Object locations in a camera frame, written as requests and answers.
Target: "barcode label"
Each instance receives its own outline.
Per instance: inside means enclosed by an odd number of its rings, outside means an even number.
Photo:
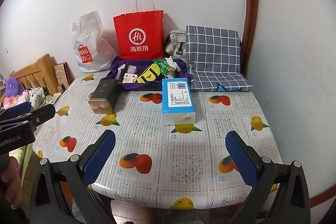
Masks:
[[[185,83],[177,83],[178,89],[185,89]]]
[[[167,88],[168,107],[192,106],[189,90],[185,82],[168,82]]]

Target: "purple plush toy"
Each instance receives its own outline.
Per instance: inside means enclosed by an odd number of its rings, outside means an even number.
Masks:
[[[6,81],[6,97],[12,97],[16,95],[21,95],[23,92],[23,89],[20,85],[20,82],[14,78],[9,77]]]

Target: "shopping bag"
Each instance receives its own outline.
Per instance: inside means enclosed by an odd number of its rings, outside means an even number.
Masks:
[[[74,20],[70,28],[73,51],[81,72],[108,69],[117,53],[102,36],[103,25],[98,11]]]
[[[134,12],[113,18],[120,56],[124,60],[160,59],[164,41],[163,11]]]

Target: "plaid fabric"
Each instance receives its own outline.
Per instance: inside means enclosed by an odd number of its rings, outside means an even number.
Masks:
[[[193,75],[191,89],[250,91],[240,73],[240,39],[233,30],[186,27],[186,62]]]

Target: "screw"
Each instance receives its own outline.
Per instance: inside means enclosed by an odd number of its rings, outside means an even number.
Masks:
[[[263,157],[262,158],[262,161],[266,164],[270,163],[271,162],[271,159],[269,157]]]
[[[78,155],[72,155],[71,158],[70,158],[70,160],[72,162],[75,162],[75,161],[79,160],[79,156]]]
[[[301,163],[299,161],[297,161],[297,160],[294,161],[294,165],[296,167],[301,167]]]
[[[40,165],[44,165],[44,164],[46,164],[47,163],[47,159],[42,159],[42,160],[40,160]]]

